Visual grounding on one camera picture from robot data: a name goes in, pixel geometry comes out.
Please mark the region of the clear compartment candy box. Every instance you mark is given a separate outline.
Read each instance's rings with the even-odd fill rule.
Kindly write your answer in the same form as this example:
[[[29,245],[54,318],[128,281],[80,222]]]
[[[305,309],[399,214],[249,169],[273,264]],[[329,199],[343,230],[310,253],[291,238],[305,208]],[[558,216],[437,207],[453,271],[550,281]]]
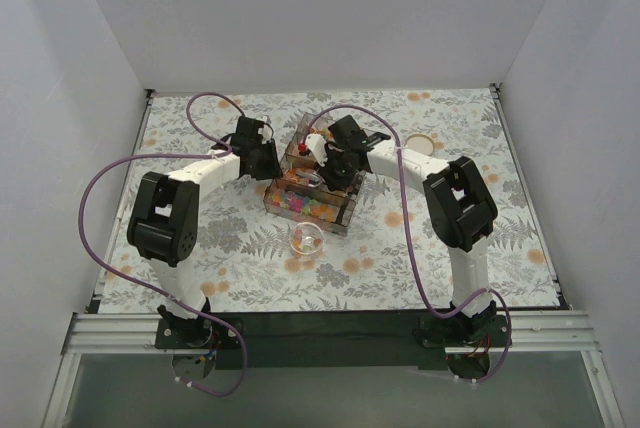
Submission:
[[[359,172],[346,190],[331,191],[317,172],[312,155],[301,156],[298,144],[314,115],[305,113],[281,158],[283,176],[274,179],[264,194],[268,213],[293,220],[310,222],[323,231],[346,236],[355,212],[365,173]]]

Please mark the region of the silver metal scoop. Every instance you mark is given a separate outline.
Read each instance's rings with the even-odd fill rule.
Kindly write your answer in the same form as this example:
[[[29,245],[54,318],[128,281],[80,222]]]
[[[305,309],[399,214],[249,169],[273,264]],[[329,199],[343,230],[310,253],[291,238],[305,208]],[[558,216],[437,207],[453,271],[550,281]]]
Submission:
[[[309,188],[318,188],[324,183],[323,178],[314,170],[297,169],[296,178],[300,185]]]

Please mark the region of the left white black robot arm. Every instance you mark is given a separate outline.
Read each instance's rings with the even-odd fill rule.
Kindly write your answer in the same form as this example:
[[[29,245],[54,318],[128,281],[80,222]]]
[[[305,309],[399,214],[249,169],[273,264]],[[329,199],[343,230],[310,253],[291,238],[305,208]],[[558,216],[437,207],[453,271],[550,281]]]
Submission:
[[[248,176],[277,179],[282,171],[273,129],[262,120],[242,116],[235,131],[205,155],[169,173],[141,178],[127,229],[127,240],[146,259],[167,302],[158,312],[172,333],[193,348],[213,334],[208,297],[189,260],[198,241],[200,203],[225,184]]]

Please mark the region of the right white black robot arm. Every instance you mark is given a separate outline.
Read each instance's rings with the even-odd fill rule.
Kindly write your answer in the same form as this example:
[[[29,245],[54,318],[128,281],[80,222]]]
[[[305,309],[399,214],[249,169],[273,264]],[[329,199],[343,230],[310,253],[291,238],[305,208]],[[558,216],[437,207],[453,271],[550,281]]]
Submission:
[[[331,137],[310,132],[299,149],[310,152],[331,190],[345,188],[361,171],[399,182],[425,199],[432,229],[447,247],[453,278],[450,309],[429,311],[417,332],[428,344],[475,345],[487,338],[497,307],[489,287],[487,250],[497,206],[475,163],[452,162],[402,146],[394,131],[365,132],[352,116],[329,127]]]

